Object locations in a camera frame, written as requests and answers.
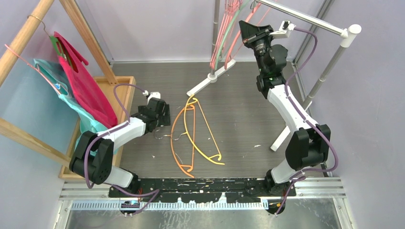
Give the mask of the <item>pink plastic hanger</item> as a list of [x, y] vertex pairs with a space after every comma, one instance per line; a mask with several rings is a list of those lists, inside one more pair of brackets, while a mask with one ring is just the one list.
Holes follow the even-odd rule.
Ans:
[[231, 52], [226, 55], [229, 58], [229, 62], [227, 62], [227, 63], [224, 62], [225, 69], [230, 67], [230, 61], [235, 57], [235, 55], [232, 54], [232, 51], [235, 48], [235, 46], [237, 45], [237, 43], [240, 43], [241, 45], [243, 44], [242, 42], [239, 41], [241, 32], [240, 32], [238, 22], [244, 15], [246, 16], [245, 21], [250, 21], [251, 19], [257, 18], [258, 16], [260, 16], [260, 14], [259, 14], [261, 11], [260, 8], [261, 8], [260, 3], [253, 3], [252, 0], [249, 0], [247, 7], [240, 13], [240, 15], [235, 23], [234, 32], [233, 32], [232, 36], [230, 37], [230, 44], [232, 46], [231, 46]]

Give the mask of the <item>green plastic hanger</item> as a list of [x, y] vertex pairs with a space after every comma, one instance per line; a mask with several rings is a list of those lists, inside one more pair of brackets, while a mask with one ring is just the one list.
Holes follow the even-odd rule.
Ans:
[[[220, 62], [229, 62], [229, 58], [226, 56], [228, 53], [231, 52], [231, 44], [230, 44], [230, 37], [232, 36], [234, 32], [234, 27], [236, 20], [238, 19], [240, 13], [247, 7], [249, 1], [248, 0], [230, 0], [229, 3], [229, 24], [224, 30], [224, 38], [220, 44], [220, 52], [217, 54], [218, 61], [216, 64], [216, 67], [218, 68], [218, 65]], [[223, 17], [223, 12], [220, 14], [220, 21], [222, 20]]]

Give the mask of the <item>orange plastic hanger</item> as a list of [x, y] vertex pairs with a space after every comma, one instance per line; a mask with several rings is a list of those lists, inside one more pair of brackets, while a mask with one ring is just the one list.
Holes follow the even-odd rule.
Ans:
[[174, 130], [175, 130], [175, 126], [178, 122], [178, 119], [180, 117], [180, 115], [184, 115], [187, 113], [188, 110], [192, 110], [193, 111], [193, 115], [195, 115], [195, 106], [191, 105], [189, 107], [189, 105], [184, 106], [181, 111], [177, 114], [175, 120], [173, 121], [173, 124], [171, 126], [171, 132], [170, 134], [167, 135], [163, 135], [162, 137], [157, 137], [155, 136], [156, 134], [154, 134], [154, 137], [156, 139], [162, 139], [164, 137], [168, 137], [170, 139], [170, 147], [171, 147], [171, 153], [173, 155], [174, 161], [176, 163], [176, 165], [178, 166], [178, 168], [181, 170], [182, 173], [184, 173], [186, 176], [190, 177], [190, 178], [195, 178], [195, 176], [193, 176], [191, 174], [191, 172], [194, 169], [194, 160], [195, 160], [195, 152], [196, 152], [196, 147], [193, 145], [194, 143], [194, 139], [195, 139], [195, 131], [193, 131], [193, 138], [192, 140], [190, 140], [190, 143], [192, 144], [192, 157], [191, 157], [191, 164], [190, 165], [186, 165], [182, 162], [181, 157], [175, 152], [175, 148], [174, 148], [174, 141], [177, 141], [181, 138], [181, 136], [183, 135], [187, 135], [189, 132], [185, 131], [184, 133], [180, 134], [180, 136], [178, 138], [174, 138], [173, 134], [174, 134]]

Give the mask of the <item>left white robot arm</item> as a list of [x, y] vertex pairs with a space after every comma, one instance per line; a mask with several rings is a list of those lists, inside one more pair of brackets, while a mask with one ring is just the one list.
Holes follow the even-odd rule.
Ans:
[[119, 186], [122, 193], [133, 197], [139, 191], [138, 176], [113, 165], [114, 152], [129, 141], [170, 124], [170, 105], [152, 97], [147, 105], [139, 106], [137, 113], [118, 126], [98, 133], [84, 132], [71, 158], [69, 170], [97, 185]]

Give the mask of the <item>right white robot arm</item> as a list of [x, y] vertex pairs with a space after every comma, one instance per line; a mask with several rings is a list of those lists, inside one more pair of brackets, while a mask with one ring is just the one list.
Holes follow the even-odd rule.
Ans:
[[299, 171], [315, 167], [328, 158], [330, 128], [319, 125], [297, 102], [283, 76], [287, 65], [288, 50], [280, 44], [272, 45], [277, 36], [294, 29], [284, 21], [278, 31], [270, 25], [255, 26], [239, 21], [242, 43], [254, 51], [259, 69], [256, 84], [259, 92], [278, 110], [290, 130], [291, 139], [285, 150], [285, 159], [275, 168], [267, 171], [263, 186], [271, 196], [277, 196], [290, 184]]

